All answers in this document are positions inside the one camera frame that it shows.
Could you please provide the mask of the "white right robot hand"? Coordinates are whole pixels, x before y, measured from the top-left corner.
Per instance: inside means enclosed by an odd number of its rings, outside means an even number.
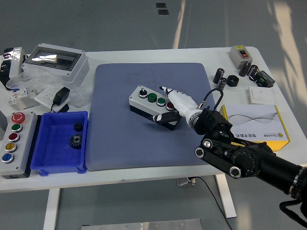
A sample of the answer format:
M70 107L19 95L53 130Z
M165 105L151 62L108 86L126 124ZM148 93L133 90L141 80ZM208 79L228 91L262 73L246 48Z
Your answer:
M198 117L202 113L202 110L198 109L198 105L195 103L195 101L183 92L167 87L159 88L167 94L176 111L154 115L151 117L151 120L158 124L163 124L178 121L180 117L184 117L187 124L191 128L194 128Z

